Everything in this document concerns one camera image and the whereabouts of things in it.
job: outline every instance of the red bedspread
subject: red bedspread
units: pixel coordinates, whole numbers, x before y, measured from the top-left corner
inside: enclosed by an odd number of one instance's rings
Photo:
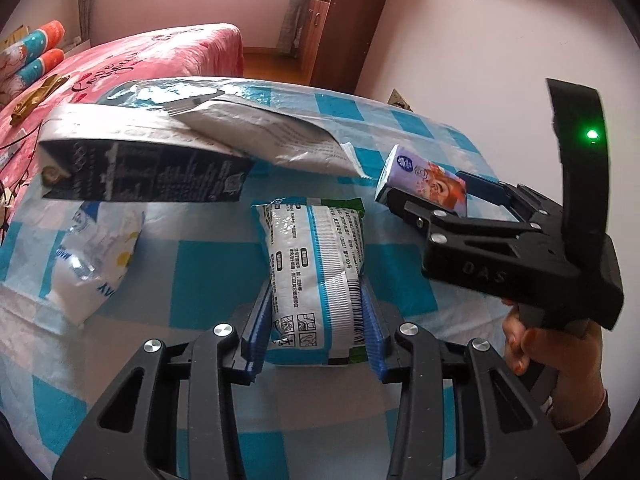
[[[20,125],[10,126],[15,105],[44,82],[43,77],[0,112],[0,146],[12,140],[21,128],[34,130],[20,151],[0,171],[5,186],[33,177],[33,159],[38,125],[51,109],[62,103],[94,103],[105,92],[127,81],[179,76],[242,77],[242,38],[233,25],[195,25],[146,32],[93,47],[63,61],[55,73],[69,81],[50,95]]]

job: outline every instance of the folded blanket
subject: folded blanket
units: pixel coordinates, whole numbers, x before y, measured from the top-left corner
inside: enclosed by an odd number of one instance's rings
[[[8,46],[0,52],[0,82],[54,48],[64,35],[65,27],[54,20]]]
[[[18,70],[5,81],[0,82],[0,110],[38,79],[57,67],[64,59],[65,53],[59,48],[54,48]]]

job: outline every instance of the tablecloth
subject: tablecloth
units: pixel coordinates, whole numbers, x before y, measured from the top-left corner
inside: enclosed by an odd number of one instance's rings
[[[0,251],[0,409],[26,452],[48,476],[75,428],[108,383],[149,338],[193,340],[253,302],[268,276],[256,202],[283,196],[362,197],[365,272],[379,301],[437,337],[466,343],[475,336],[501,348],[496,298],[425,280],[417,232],[373,200],[391,147],[400,142],[444,168],[493,177],[461,132],[374,101],[301,86],[229,78],[129,84],[101,102],[157,107],[162,100],[211,88],[322,119],[350,136],[373,180],[283,170],[258,162],[239,203],[149,204],[146,223],[119,290],[75,328],[39,298],[56,249],[78,203],[39,198],[30,186]],[[505,218],[470,200],[470,216]],[[399,388],[380,384],[369,365],[276,367],[265,364],[251,387],[234,387],[242,457],[249,480],[386,478]],[[445,472],[455,453],[452,389],[446,406]],[[186,418],[178,414],[178,472],[185,478]]]

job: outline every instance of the white wall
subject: white wall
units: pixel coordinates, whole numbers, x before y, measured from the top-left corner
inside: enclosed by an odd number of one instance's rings
[[[52,20],[58,20],[65,26],[66,34],[60,44],[72,43],[73,38],[80,35],[78,0],[21,0],[0,32],[0,39],[21,25],[35,30]]]
[[[94,0],[91,43],[158,28],[231,23],[244,46],[275,48],[289,0]]]
[[[386,102],[397,88],[465,132],[502,180],[561,201],[546,77],[597,88],[606,112],[626,295],[604,348],[617,435],[640,394],[640,49],[610,0],[387,0],[357,93]]]

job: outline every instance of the barcode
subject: barcode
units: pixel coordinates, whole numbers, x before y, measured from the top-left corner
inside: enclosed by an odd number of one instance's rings
[[[364,321],[362,320],[362,294],[360,280],[347,280],[353,308],[353,343],[364,345]]]

